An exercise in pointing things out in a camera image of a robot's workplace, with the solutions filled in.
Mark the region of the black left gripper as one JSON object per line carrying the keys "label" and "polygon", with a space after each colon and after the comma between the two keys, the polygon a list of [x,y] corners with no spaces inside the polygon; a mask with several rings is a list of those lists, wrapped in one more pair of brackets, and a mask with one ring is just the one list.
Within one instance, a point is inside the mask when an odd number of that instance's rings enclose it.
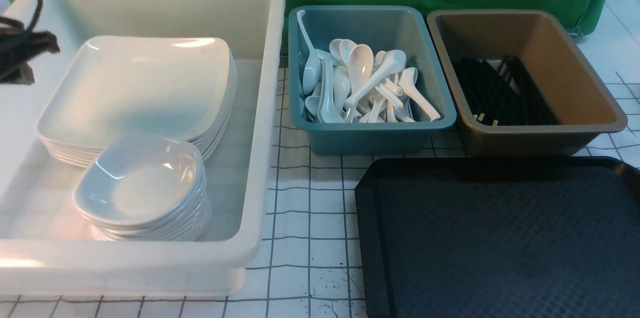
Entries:
{"label": "black left gripper", "polygon": [[34,71],[29,61],[50,52],[60,52],[57,36],[50,31],[26,31],[14,18],[1,19],[0,82],[2,84],[34,84]]}

